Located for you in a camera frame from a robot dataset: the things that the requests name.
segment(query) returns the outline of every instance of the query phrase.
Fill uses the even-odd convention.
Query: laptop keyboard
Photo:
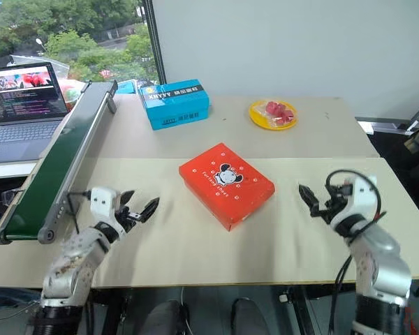
[[[0,143],[51,138],[59,122],[18,124],[0,127]]]

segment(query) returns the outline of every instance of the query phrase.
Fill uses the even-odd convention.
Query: cartoon mouse logo
[[[227,184],[240,183],[243,180],[244,177],[241,174],[235,174],[229,169],[230,164],[222,164],[221,171],[214,175],[219,185],[225,186]]]

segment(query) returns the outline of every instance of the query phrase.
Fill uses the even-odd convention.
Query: white wall
[[[419,0],[154,0],[168,82],[341,96],[356,116],[419,109]]]

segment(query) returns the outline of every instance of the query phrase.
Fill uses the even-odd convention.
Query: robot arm
[[[380,214],[380,195],[373,178],[347,179],[326,188],[331,198],[320,210],[318,199],[300,185],[311,216],[320,216],[344,238],[356,264],[357,311],[353,335],[404,333],[404,307],[408,304],[411,274],[400,258],[399,244],[374,223]]]
[[[51,265],[43,282],[41,308],[32,320],[33,334],[58,334],[56,329],[59,334],[76,334],[94,273],[112,243],[123,239],[137,222],[146,222],[158,207],[156,198],[141,213],[130,212],[125,204],[133,193],[104,187],[84,193],[98,223],[73,236]]]

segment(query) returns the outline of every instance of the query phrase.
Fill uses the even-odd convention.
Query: laptop
[[[38,159],[67,114],[51,63],[0,68],[0,163]]]

